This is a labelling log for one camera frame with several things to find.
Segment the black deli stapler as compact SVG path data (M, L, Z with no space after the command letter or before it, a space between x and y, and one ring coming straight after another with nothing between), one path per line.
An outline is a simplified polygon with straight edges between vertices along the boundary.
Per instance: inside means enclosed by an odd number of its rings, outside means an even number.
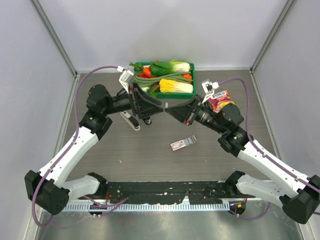
M145 117L145 118L143 118L142 120L143 120L143 122L144 122L147 126L149 126L149 125L152 124L152 120L151 120L151 117L150 117L150 116Z

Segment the red white staple box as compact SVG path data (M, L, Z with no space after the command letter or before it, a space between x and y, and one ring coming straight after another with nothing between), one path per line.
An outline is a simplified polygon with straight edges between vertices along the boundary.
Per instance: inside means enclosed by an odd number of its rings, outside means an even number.
M187 137L185 139L171 143L170 146L173 151L177 151L177 150L183 149L189 145L195 144L196 142L197 142L196 137L194 135L192 135L192 136Z

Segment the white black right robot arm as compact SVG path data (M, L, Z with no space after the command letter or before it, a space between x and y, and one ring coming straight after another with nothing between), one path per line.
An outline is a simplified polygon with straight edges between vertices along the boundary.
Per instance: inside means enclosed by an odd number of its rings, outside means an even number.
M248 129L240 126L244 118L235 104L229 103L216 113L196 95L186 103L166 108L165 112L184 125L198 122L219 133L218 142L225 152L254 166L270 179L265 182L236 171L225 186L230 197L244 194L261 198L280 207L299 224L306 224L315 214L320 205L320 177L301 173L266 150Z

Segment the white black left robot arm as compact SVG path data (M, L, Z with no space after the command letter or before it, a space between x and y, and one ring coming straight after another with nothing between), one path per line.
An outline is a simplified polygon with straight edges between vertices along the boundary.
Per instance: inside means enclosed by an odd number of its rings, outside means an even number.
M89 173L67 181L72 169L85 153L109 130L111 114L131 110L144 120L163 112L160 100L145 93L136 83L122 94L110 95L102 84L94 85L88 92L87 112L78 124L73 136L39 171L30 170L24 177L27 197L51 215L59 214L69 201L91 195L100 200L107 192L104 177Z

